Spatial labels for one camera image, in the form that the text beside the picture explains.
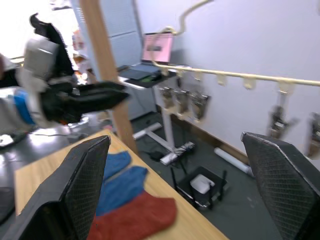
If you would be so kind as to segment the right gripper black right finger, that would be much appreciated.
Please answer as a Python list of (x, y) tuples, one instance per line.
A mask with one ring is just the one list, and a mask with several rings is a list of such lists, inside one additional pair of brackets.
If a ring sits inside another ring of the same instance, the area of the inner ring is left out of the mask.
[(320, 172), (292, 144), (251, 132), (241, 141), (259, 194), (284, 240), (320, 238)]

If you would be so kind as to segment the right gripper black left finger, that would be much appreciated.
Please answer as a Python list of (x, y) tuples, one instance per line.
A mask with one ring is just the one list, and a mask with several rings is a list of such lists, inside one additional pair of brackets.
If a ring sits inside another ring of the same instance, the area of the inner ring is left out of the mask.
[(5, 240), (85, 240), (100, 198), (111, 138), (73, 147), (35, 190)]

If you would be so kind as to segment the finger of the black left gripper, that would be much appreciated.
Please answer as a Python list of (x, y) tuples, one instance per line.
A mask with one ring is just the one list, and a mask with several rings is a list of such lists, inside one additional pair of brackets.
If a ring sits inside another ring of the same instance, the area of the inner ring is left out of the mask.
[(107, 94), (108, 96), (125, 96), (125, 86), (123, 84), (105, 81), (94, 84), (78, 85), (72, 90), (72, 95), (76, 97)]
[(83, 114), (110, 110), (124, 100), (129, 94), (122, 90), (86, 90), (72, 94), (64, 102), (65, 118), (80, 118)]

